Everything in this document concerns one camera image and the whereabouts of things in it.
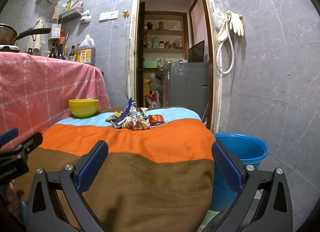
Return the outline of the person's left hand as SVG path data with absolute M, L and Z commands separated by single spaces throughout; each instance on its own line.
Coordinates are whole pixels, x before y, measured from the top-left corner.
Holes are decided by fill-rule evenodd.
M 9 182 L 7 185 L 5 196 L 7 199 L 7 209 L 16 218 L 21 216 L 21 208 L 19 205 L 19 197 L 16 194 L 14 183 Z

